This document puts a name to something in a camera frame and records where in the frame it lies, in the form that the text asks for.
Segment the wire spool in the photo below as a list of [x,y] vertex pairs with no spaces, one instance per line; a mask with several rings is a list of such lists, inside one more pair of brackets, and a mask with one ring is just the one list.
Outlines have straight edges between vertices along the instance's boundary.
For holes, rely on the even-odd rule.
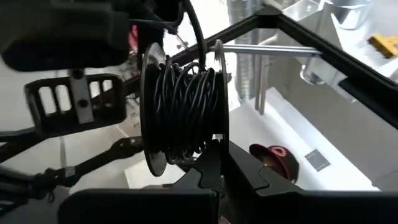
[[156,177],[167,163],[185,164],[206,150],[214,137],[228,151],[227,74],[220,40],[215,45],[216,70],[181,68],[158,44],[145,53],[141,74],[141,131],[149,170]]

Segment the coiled wire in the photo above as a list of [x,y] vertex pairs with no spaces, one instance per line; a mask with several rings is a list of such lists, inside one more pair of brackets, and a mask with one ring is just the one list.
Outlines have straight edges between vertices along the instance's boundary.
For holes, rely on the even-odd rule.
[[199,63],[181,68],[169,56],[159,67],[153,99],[153,127],[161,135],[157,145],[169,164],[181,164],[201,153],[213,137],[217,73],[212,68],[195,73]]

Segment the black cable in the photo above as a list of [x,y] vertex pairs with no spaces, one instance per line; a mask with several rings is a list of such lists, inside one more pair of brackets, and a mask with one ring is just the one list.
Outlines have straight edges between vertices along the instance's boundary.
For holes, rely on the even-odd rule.
[[154,125],[151,134],[169,164],[192,161],[194,152],[201,153],[213,137],[213,118],[218,101],[217,73],[209,68],[191,74],[199,67],[192,62],[185,68],[160,64],[154,84]]
[[189,19],[191,20],[193,31],[195,32],[195,37],[198,42],[200,69],[204,70],[206,67],[207,44],[205,38],[203,37],[203,32],[201,31],[200,23],[195,10],[193,9],[191,1],[183,0],[183,6],[188,14]]

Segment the spool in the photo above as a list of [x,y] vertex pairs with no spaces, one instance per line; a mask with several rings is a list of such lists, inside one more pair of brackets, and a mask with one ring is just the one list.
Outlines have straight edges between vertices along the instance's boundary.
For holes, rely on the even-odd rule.
[[[145,52],[141,74],[140,117],[142,140],[147,165],[151,173],[156,177],[159,177],[164,173],[168,161],[167,156],[165,155],[165,150],[167,150],[167,148],[159,145],[158,143],[164,142],[165,139],[162,139],[162,137],[167,136],[167,134],[169,135],[169,132],[161,133],[159,128],[155,125],[155,108],[153,106],[156,80],[159,75],[163,75],[159,72],[159,65],[161,63],[165,64],[165,62],[166,59],[164,51],[158,44],[152,44]],[[217,100],[215,101],[214,111],[211,114],[211,120],[214,122],[211,122],[211,130],[209,130],[209,133],[207,134],[215,135],[215,137],[221,143],[220,150],[228,153],[229,111],[227,72],[223,43],[220,40],[217,40],[215,45],[215,64],[216,73],[214,74],[214,87],[218,96],[216,98]]]

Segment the baseball cap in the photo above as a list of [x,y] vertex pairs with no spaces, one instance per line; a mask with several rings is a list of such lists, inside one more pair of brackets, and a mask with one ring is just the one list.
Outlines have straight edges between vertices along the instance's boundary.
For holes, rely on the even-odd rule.
[[249,147],[251,155],[259,160],[264,156],[271,156],[276,159],[284,170],[284,177],[289,181],[297,181],[299,177],[299,162],[294,155],[283,146],[264,147],[260,144],[252,144]]

